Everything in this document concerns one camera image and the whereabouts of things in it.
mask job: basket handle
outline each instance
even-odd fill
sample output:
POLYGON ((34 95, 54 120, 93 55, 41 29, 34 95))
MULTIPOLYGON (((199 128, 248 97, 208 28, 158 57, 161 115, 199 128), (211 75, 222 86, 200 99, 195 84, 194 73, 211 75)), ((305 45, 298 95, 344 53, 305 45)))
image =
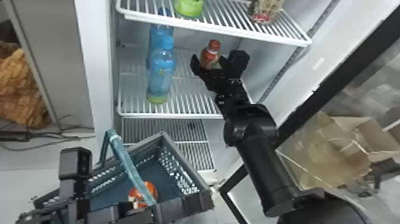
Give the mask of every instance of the basket handle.
POLYGON ((105 132, 104 139, 100 152, 100 169, 105 167, 106 155, 108 146, 111 147, 112 152, 114 153, 114 157, 122 161, 122 165, 125 168, 126 173, 130 181, 133 183, 136 189, 143 195, 143 199, 147 203, 148 206, 152 206, 157 202, 154 200, 154 197, 151 195, 145 183, 143 182, 136 166, 133 164, 132 159, 130 158, 128 152, 125 150, 124 145, 122 143, 121 136, 117 135, 114 129, 110 129, 105 132))

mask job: refrigerator shelf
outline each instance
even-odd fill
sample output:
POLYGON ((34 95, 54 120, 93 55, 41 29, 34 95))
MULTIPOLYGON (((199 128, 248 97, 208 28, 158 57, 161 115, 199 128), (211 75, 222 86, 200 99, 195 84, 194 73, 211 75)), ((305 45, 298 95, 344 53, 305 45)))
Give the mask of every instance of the refrigerator shelf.
POLYGON ((295 46, 311 44, 310 37, 299 27, 285 10, 276 21, 261 25, 253 23, 247 15, 250 1, 204 0, 202 15, 197 19, 179 16, 173 10, 173 0, 116 0, 116 10, 126 20, 163 24, 185 29, 219 33, 240 38, 282 43, 295 46), (169 8, 172 17, 158 15, 159 8, 169 8))
POLYGON ((117 111, 122 117, 168 119, 222 119, 214 103, 214 93, 196 77, 189 62, 193 52, 176 49, 177 67, 168 101, 153 105, 146 99, 146 49, 120 50, 120 86, 117 111))
POLYGON ((133 145, 164 131, 200 172, 215 171, 213 155, 200 119, 122 119, 124 145, 133 145))

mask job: gray basket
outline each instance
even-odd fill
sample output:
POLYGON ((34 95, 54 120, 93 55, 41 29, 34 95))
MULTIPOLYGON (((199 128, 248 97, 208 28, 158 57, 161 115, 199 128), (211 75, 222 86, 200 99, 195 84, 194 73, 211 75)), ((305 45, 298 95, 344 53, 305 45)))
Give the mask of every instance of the gray basket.
MULTIPOLYGON (((155 223, 168 223, 213 209, 210 188, 165 132, 126 150, 142 180, 152 182, 158 191, 157 204, 151 206, 155 223)), ((90 209, 127 201, 132 187, 121 161, 109 158, 102 168, 93 170, 87 184, 90 209)), ((55 198, 57 193, 51 192, 36 200, 35 207, 39 209, 55 198)))

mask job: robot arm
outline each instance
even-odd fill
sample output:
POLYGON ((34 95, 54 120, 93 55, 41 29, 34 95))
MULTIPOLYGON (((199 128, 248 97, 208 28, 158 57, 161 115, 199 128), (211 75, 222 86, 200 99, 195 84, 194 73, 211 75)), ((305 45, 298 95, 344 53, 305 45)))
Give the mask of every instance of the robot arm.
POLYGON ((267 217, 280 217, 279 224, 370 223, 364 213, 323 188, 301 191, 278 158, 274 145, 276 124, 262 104, 251 104, 240 79, 249 55, 231 51, 220 58, 222 69, 206 70, 196 55, 191 68, 210 91, 225 118, 224 140, 236 147, 261 200, 267 217))

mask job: water bottle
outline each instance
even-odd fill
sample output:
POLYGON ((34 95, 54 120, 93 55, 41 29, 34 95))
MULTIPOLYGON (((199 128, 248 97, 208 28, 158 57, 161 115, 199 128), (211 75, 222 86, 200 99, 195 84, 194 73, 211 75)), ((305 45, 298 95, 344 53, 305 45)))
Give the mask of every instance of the water bottle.
POLYGON ((161 47, 151 54, 146 97, 152 104, 163 104, 170 93, 172 76, 176 68, 173 46, 174 38, 164 36, 161 39, 161 47))
MULTIPOLYGON (((166 16, 171 17, 171 11, 168 8, 165 8, 165 13, 166 16)), ((158 15, 164 15, 164 10, 163 8, 158 9, 158 15)), ((172 33, 174 32, 174 28, 166 25, 160 25, 160 24, 152 24, 150 27, 150 34, 149 34, 149 48, 147 51, 147 57, 146 57, 146 68, 150 68, 150 56, 151 53, 161 47, 161 39, 164 36, 172 36, 172 33)))

